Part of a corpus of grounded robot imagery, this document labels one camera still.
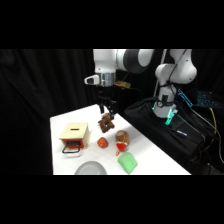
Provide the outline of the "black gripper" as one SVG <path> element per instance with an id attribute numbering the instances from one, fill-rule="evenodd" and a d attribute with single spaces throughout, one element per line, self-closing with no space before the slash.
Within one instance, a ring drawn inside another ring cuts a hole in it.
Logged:
<path id="1" fill-rule="evenodd" d="M 115 110 L 114 110 L 114 106 L 116 105 L 116 102 L 114 100 L 112 100 L 111 98 L 109 97 L 105 97 L 105 96 L 99 96 L 98 97 L 98 105 L 99 105 L 99 108 L 100 108 L 100 113 L 104 113 L 104 106 L 106 108 L 112 108 L 110 110 L 110 117 L 111 119 L 114 119 L 114 116 L 115 116 Z"/>

